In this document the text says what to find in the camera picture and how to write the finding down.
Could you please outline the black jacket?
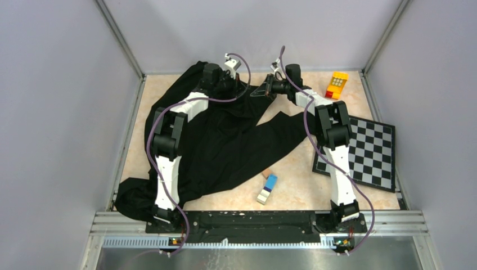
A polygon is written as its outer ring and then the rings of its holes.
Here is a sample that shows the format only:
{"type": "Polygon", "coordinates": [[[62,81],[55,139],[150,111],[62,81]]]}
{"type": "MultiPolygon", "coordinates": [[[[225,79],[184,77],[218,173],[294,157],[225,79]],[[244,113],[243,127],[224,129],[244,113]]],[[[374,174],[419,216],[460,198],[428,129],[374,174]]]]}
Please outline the black jacket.
{"type": "MultiPolygon", "coordinates": [[[[154,111],[186,98],[198,85],[207,62],[190,66],[152,106],[146,118],[144,143],[152,128],[154,111]]],[[[202,196],[231,190],[288,155],[307,138],[303,111],[293,116],[279,111],[257,126],[272,100],[249,97],[251,86],[239,101],[212,102],[194,117],[181,143],[183,155],[178,170],[179,206],[202,196]]],[[[122,215],[153,221],[157,172],[151,166],[149,179],[129,177],[119,185],[115,207],[122,215]]]]}

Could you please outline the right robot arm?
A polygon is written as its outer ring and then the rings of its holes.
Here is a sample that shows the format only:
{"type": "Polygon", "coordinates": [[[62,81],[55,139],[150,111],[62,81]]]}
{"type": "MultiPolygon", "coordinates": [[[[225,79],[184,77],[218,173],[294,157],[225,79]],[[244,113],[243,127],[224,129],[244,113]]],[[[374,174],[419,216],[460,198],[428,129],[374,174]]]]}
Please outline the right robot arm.
{"type": "Polygon", "coordinates": [[[304,108],[304,117],[314,117],[317,145],[325,152],[321,158],[330,166],[330,225],[334,230],[344,232],[353,220],[359,218],[359,204],[349,167],[352,127],[347,106],[343,101],[327,100],[304,85],[298,64],[289,64],[281,69],[276,60],[271,69],[272,72],[251,96],[275,98],[285,95],[294,105],[304,108]]]}

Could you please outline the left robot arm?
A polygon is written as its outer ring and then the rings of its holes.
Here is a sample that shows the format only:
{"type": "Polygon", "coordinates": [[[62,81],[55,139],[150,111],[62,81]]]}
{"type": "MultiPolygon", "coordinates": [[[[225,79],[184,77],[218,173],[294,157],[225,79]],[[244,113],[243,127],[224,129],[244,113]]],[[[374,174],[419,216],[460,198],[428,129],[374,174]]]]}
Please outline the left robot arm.
{"type": "Polygon", "coordinates": [[[183,100],[155,111],[147,140],[147,154],[157,172],[157,195],[152,207],[154,219],[166,232],[176,231],[181,223],[178,210],[178,172],[182,157],[181,142],[188,123],[209,107],[209,102],[231,102],[240,97],[241,61],[228,59],[224,68],[206,64],[202,77],[183,100]]]}

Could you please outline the yellow red toy block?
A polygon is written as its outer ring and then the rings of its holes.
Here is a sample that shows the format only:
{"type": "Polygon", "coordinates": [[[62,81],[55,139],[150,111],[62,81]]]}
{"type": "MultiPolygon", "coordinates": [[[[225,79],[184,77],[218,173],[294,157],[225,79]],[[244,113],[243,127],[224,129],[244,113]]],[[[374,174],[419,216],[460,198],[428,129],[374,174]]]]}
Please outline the yellow red toy block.
{"type": "Polygon", "coordinates": [[[342,73],[338,71],[333,72],[326,89],[325,97],[338,100],[348,79],[349,75],[347,73],[342,73]]]}

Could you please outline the small brown wooden block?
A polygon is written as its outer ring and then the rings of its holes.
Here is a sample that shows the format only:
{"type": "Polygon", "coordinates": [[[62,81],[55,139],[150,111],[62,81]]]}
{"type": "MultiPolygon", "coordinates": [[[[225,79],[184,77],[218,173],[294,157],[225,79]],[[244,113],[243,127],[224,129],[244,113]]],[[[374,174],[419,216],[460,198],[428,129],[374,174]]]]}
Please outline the small brown wooden block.
{"type": "Polygon", "coordinates": [[[272,170],[269,169],[269,168],[267,168],[267,169],[265,169],[265,170],[263,170],[263,171],[261,172],[261,175],[262,175],[265,179],[267,179],[272,173],[273,173],[272,170]]]}

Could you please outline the blue white block stack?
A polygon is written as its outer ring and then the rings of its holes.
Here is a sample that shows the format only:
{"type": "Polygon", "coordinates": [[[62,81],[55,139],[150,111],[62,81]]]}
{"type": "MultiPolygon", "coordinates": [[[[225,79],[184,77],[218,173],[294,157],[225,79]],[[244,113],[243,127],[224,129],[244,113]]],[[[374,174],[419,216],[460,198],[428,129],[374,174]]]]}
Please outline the blue white block stack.
{"type": "Polygon", "coordinates": [[[273,188],[278,180],[278,177],[275,174],[270,174],[267,177],[264,187],[262,188],[261,192],[258,194],[256,200],[258,203],[265,205],[270,194],[272,193],[273,188]]]}

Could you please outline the black white chessboard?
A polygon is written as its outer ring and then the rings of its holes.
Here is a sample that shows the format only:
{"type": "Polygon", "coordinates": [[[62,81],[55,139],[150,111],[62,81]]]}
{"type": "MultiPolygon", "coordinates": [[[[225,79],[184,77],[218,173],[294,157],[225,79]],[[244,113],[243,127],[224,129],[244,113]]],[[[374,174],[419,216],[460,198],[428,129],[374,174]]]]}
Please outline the black white chessboard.
{"type": "Polygon", "coordinates": [[[395,191],[395,126],[350,117],[350,176],[355,183],[395,191]]]}

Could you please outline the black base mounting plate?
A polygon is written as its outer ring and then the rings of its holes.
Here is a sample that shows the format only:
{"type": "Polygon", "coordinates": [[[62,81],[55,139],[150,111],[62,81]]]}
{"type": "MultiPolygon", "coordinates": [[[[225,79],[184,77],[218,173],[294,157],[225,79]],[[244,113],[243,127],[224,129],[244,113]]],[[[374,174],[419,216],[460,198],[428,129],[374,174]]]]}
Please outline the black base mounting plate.
{"type": "Polygon", "coordinates": [[[317,243],[327,233],[349,236],[367,232],[364,216],[332,224],[330,211],[188,211],[175,227],[159,220],[148,222],[146,233],[187,237],[188,244],[317,243]]]}

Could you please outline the aluminium front rail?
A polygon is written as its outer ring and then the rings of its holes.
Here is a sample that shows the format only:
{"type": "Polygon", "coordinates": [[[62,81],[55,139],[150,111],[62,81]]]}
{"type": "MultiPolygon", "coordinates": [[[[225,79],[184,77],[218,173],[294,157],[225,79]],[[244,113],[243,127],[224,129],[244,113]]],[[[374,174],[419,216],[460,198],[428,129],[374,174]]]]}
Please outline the aluminium front rail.
{"type": "Polygon", "coordinates": [[[335,223],[327,211],[188,211],[188,225],[141,222],[112,212],[96,214],[90,230],[106,248],[337,249],[363,237],[428,234],[420,211],[363,211],[335,223]]]}

